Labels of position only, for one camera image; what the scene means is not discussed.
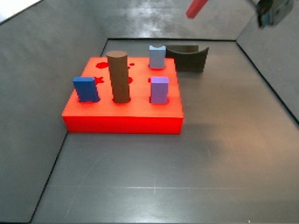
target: blue block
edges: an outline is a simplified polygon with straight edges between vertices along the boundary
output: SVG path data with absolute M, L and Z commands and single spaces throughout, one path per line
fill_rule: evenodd
M 99 102 L 99 91 L 94 77 L 75 77 L 72 83 L 78 90 L 80 102 Z
M 150 68 L 162 69 L 165 68 L 165 55 L 166 46 L 154 47 L 150 45 Z
M 151 103 L 167 103 L 169 85 L 169 77 L 155 76 L 151 78 Z

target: red block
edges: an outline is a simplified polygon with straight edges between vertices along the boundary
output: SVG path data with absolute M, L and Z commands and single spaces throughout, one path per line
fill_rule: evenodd
M 186 11 L 187 18 L 195 18 L 198 13 L 202 10 L 202 7 L 209 2 L 209 0 L 193 0 L 191 6 L 189 10 Z
M 80 102 L 72 92 L 62 117 L 70 132 L 181 134 L 183 104 L 174 59 L 166 59 L 166 68 L 153 70 L 149 58 L 129 58 L 129 103 L 113 101 L 107 58 L 91 58 L 82 76 L 94 76 L 98 82 L 99 102 Z M 153 104 L 153 76 L 169 76 L 170 92 L 166 104 Z

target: brown cylinder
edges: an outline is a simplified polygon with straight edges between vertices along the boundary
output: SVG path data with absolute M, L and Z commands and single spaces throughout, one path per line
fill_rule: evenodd
M 127 53 L 113 51 L 107 53 L 107 63 L 113 86 L 114 102 L 130 102 Z

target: gray wall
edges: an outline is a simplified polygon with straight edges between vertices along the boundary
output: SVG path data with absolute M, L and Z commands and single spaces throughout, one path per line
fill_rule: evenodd
M 195 19 L 193 0 L 98 0 L 94 11 L 110 38 L 237 40 L 255 14 L 247 0 L 209 1 Z
M 238 43 L 299 120 L 299 2 L 275 27 L 258 29 L 254 18 Z
M 0 26 L 0 222 L 32 218 L 67 134 L 71 78 L 107 41 L 90 8 L 42 1 Z

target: red object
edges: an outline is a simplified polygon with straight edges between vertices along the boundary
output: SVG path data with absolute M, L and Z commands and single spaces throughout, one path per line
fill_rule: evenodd
M 183 104 L 174 59 L 166 59 L 166 68 L 153 70 L 149 58 L 129 58 L 135 66 L 129 70 L 131 101 L 115 103 L 109 68 L 98 69 L 107 58 L 91 58 L 82 76 L 103 77 L 98 85 L 99 102 L 79 101 L 74 90 L 62 117 L 70 132 L 90 133 L 147 133 L 181 134 L 183 127 Z M 169 76 L 169 103 L 157 105 L 150 102 L 153 76 Z
M 193 0 L 191 6 L 189 10 L 186 11 L 187 18 L 195 18 L 198 13 L 202 10 L 202 7 L 209 2 L 209 0 Z

